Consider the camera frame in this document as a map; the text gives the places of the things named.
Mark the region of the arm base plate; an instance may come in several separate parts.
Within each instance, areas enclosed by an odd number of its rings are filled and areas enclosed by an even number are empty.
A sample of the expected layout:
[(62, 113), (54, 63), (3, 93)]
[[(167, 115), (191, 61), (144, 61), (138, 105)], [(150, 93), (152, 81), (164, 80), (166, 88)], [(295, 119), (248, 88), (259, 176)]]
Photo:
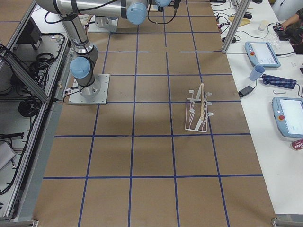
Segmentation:
[(118, 18), (93, 16), (88, 26), (90, 33), (116, 33)]
[(105, 105), (107, 102), (110, 75), (97, 74), (94, 76), (94, 83), (88, 87), (78, 86), (76, 79), (71, 76), (73, 85), (67, 87), (67, 93), (63, 95), (64, 102), (71, 105)]

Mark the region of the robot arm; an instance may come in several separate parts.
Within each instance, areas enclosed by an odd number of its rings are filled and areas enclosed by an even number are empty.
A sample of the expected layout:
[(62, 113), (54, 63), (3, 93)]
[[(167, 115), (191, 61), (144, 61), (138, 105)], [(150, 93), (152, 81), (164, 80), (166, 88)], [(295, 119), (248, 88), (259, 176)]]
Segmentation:
[(47, 12), (59, 15), (60, 22), (68, 34), (76, 51), (76, 58), (70, 63), (70, 71), (78, 83), (82, 96), (96, 95), (101, 83), (93, 74), (98, 51), (85, 32), (79, 18), (80, 14), (96, 17), (112, 17), (127, 19), (134, 25), (141, 24), (147, 16), (150, 5), (166, 7), (169, 0), (38, 0)]

